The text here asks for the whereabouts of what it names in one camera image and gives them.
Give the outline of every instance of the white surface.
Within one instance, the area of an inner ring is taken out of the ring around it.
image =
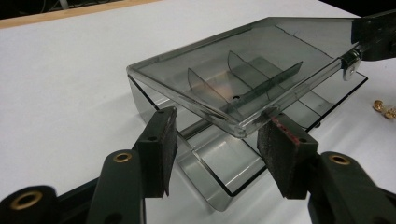
[[[314,0],[166,0],[0,30],[0,199],[32,185],[62,194],[95,177],[144,128],[125,67],[268,16],[351,17]],[[395,60],[362,63],[370,80],[312,132],[320,151],[354,157],[396,192]],[[148,223],[309,223],[306,201],[283,200],[261,176],[231,207],[211,209],[175,166],[170,197],[147,200]]]

